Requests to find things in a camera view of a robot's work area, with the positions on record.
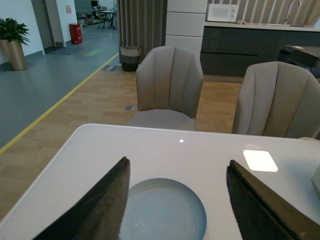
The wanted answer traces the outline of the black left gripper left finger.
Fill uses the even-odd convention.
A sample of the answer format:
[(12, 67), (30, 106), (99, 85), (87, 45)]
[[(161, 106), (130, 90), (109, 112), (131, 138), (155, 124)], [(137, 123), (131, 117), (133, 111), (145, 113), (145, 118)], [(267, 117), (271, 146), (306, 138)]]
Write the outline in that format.
[(130, 182), (123, 157), (74, 206), (39, 233), (36, 240), (117, 240)]

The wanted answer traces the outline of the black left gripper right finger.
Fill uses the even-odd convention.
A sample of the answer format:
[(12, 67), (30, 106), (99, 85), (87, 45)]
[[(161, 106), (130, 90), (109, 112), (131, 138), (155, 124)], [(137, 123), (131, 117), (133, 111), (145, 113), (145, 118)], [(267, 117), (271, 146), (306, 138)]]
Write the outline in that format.
[(237, 161), (226, 170), (231, 207), (244, 240), (318, 240), (320, 226)]

